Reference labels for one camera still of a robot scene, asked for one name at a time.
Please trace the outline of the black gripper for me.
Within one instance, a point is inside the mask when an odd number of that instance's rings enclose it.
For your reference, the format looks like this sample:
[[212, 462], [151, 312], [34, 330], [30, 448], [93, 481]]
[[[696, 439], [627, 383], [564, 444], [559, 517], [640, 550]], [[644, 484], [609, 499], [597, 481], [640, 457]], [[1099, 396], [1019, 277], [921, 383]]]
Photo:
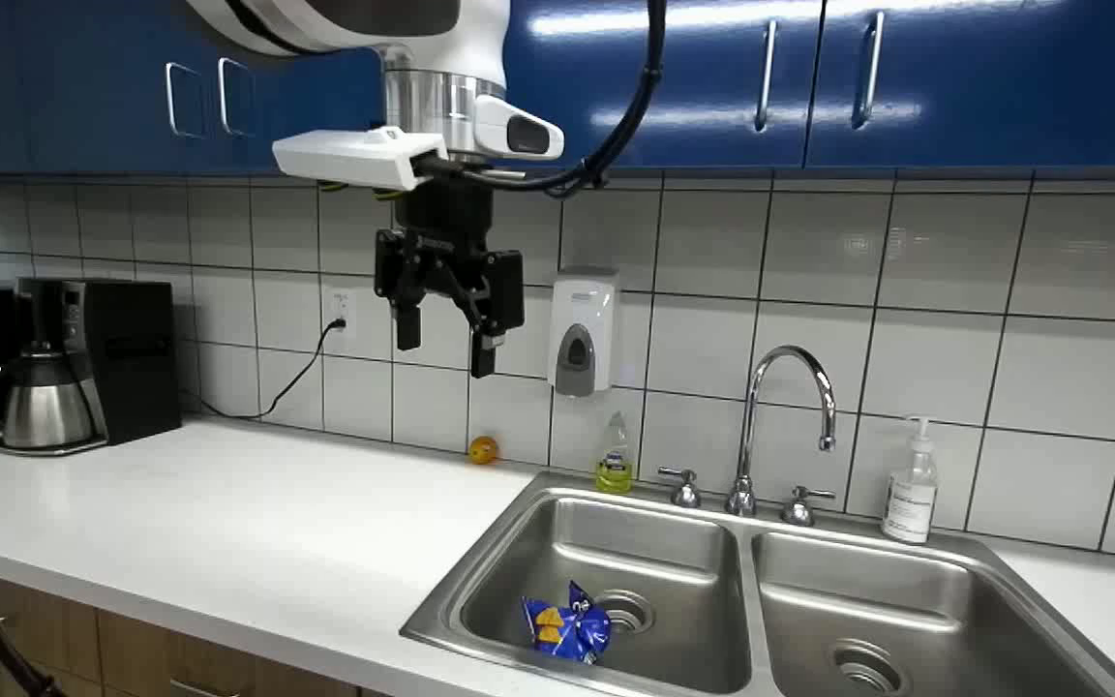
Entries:
[[423, 299], [445, 293], [472, 330], [467, 377], [496, 373], [496, 348], [524, 325], [524, 254], [492, 251], [492, 191], [430, 178], [396, 199], [396, 223], [377, 232], [377, 293], [391, 302], [399, 348], [423, 348]]

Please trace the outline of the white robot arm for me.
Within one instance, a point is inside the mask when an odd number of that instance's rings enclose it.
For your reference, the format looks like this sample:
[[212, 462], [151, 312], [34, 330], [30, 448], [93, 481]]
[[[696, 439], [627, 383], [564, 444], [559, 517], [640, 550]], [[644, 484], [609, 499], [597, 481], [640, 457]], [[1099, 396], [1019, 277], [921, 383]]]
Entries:
[[507, 99], [510, 0], [187, 0], [227, 44], [274, 54], [370, 51], [383, 75], [377, 129], [308, 129], [272, 142], [290, 178], [396, 199], [377, 232], [377, 293], [401, 351], [423, 346], [423, 302], [445, 293], [467, 321], [467, 373], [492, 377], [524, 325], [524, 254], [492, 251], [492, 159], [559, 159], [564, 134]]

